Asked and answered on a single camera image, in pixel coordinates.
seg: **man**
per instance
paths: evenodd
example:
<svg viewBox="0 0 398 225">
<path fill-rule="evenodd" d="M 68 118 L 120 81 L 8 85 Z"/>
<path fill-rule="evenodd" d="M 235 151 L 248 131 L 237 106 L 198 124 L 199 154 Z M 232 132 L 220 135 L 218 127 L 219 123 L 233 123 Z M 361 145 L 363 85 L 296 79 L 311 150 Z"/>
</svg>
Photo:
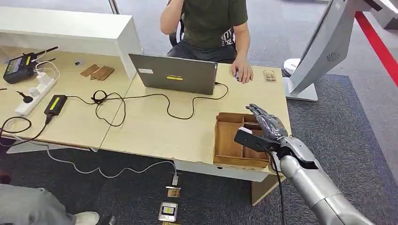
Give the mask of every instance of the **man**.
<svg viewBox="0 0 398 225">
<path fill-rule="evenodd" d="M 181 17 L 184 38 L 168 56 L 232 63 L 231 72 L 240 82 L 253 79 L 246 59 L 250 46 L 246 0 L 170 0 L 161 14 L 161 31 L 175 32 Z"/>
<path fill-rule="evenodd" d="M 66 213 L 43 188 L 0 184 L 0 225 L 96 225 L 99 219 L 96 212 Z"/>
</svg>

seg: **speaker grille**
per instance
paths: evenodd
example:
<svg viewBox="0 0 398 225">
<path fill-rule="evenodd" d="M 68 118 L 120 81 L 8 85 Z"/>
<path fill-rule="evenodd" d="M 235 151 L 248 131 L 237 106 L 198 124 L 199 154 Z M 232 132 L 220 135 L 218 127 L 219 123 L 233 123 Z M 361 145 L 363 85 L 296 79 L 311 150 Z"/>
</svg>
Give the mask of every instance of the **speaker grille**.
<svg viewBox="0 0 398 225">
<path fill-rule="evenodd" d="M 340 53 L 332 52 L 329 55 L 327 55 L 326 60 L 329 62 L 333 62 L 336 61 L 338 58 L 340 58 Z"/>
</svg>

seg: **laptop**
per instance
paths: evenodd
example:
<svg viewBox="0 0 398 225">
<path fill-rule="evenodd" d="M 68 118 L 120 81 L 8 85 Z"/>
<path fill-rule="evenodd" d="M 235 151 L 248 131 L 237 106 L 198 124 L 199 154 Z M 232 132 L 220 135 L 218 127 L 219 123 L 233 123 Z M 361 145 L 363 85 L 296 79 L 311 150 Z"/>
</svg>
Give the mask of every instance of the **laptop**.
<svg viewBox="0 0 398 225">
<path fill-rule="evenodd" d="M 142 54 L 129 56 L 146 87 L 213 94 L 216 62 Z"/>
</svg>

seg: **man's arm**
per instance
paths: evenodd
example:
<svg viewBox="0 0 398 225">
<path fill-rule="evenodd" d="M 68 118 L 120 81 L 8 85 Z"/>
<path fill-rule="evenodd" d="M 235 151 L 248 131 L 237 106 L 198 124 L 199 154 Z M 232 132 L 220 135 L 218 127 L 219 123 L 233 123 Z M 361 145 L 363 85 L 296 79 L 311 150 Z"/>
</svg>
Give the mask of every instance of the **man's arm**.
<svg viewBox="0 0 398 225">
<path fill-rule="evenodd" d="M 183 9 L 184 0 L 170 0 L 167 7 L 161 14 L 161 31 L 163 34 L 169 35 L 173 33 L 181 19 L 181 11 Z"/>
<path fill-rule="evenodd" d="M 247 22 L 234 27 L 235 44 L 237 57 L 231 65 L 232 74 L 235 75 L 238 70 L 238 78 L 242 83 L 247 83 L 253 79 L 252 67 L 247 63 L 247 52 L 250 47 L 250 33 Z"/>
</svg>

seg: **gray trousers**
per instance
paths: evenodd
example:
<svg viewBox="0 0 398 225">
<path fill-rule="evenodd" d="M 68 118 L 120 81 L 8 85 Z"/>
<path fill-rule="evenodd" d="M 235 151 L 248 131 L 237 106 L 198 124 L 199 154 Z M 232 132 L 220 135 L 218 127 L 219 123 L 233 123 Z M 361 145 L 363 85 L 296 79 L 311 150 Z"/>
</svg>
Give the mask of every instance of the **gray trousers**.
<svg viewBox="0 0 398 225">
<path fill-rule="evenodd" d="M 75 225 L 54 195 L 43 188 L 0 184 L 0 225 Z"/>
<path fill-rule="evenodd" d="M 191 60 L 203 60 L 220 63 L 233 63 L 237 52 L 232 45 L 226 45 L 217 49 L 201 49 L 190 45 L 185 41 L 178 42 L 167 53 L 169 57 L 177 57 Z"/>
</svg>

